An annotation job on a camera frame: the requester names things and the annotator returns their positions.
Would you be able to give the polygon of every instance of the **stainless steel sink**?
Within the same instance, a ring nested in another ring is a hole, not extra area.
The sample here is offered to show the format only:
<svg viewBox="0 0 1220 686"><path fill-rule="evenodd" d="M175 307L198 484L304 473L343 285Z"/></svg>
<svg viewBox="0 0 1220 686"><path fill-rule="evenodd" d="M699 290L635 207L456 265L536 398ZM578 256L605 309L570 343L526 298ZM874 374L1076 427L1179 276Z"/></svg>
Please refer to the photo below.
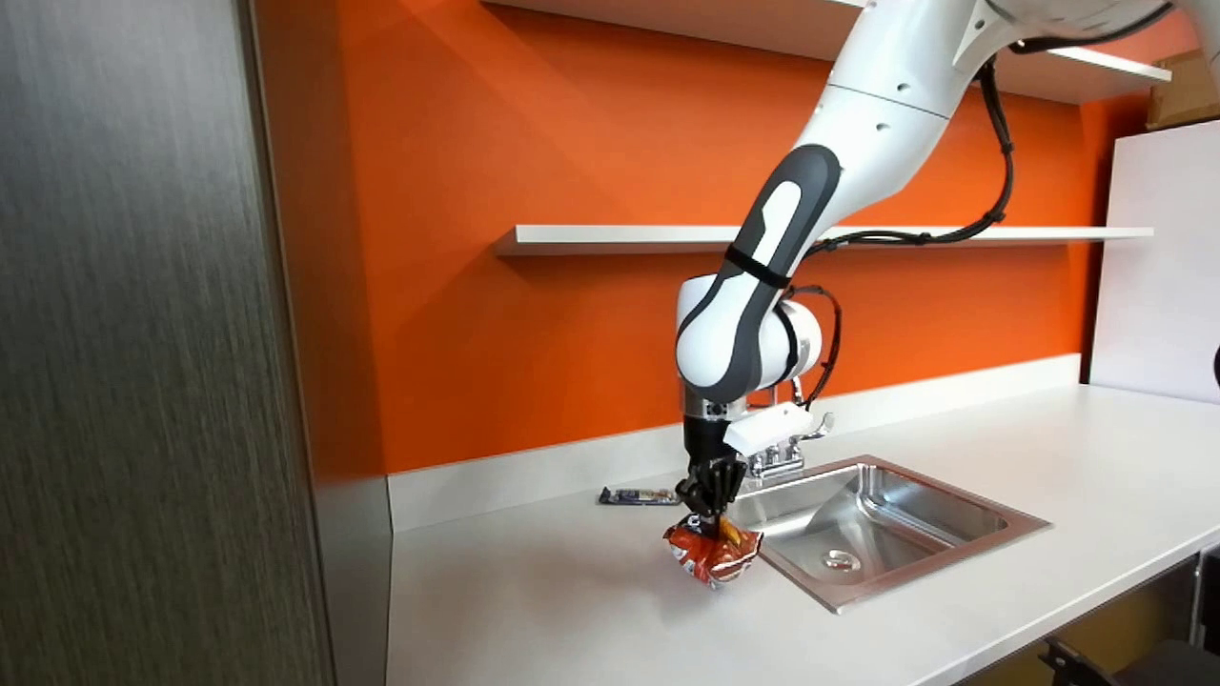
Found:
<svg viewBox="0 0 1220 686"><path fill-rule="evenodd" d="M764 535L764 559L827 609L1048 526L881 456L851 456L756 490L732 502L728 519Z"/></svg>

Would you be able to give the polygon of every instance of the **white robotic arm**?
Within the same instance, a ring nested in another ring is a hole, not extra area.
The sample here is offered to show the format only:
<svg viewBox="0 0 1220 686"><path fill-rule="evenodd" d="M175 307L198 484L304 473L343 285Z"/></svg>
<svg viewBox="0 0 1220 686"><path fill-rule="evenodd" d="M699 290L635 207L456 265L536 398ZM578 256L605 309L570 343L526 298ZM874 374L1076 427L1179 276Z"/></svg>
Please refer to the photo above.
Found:
<svg viewBox="0 0 1220 686"><path fill-rule="evenodd" d="M1215 64L1220 0L1179 6L1196 16ZM1161 0L874 0L859 16L808 127L764 183L722 270L682 285L673 356L689 476L679 497L694 515L722 519L736 501L742 464L724 430L742 415L742 398L799 378L818 356L816 319L784 303L811 244L915 181L999 49L1042 36L1117 36L1160 9Z"/></svg>

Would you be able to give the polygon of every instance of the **cabinet door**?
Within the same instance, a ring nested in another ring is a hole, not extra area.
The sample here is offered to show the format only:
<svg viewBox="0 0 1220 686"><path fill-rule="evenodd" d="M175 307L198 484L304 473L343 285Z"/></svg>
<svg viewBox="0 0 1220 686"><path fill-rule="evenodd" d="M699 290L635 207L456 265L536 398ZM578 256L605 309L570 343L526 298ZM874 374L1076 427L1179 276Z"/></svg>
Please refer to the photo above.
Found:
<svg viewBox="0 0 1220 686"><path fill-rule="evenodd" d="M1117 140L1108 225L1093 387L1220 406L1220 124Z"/></svg>

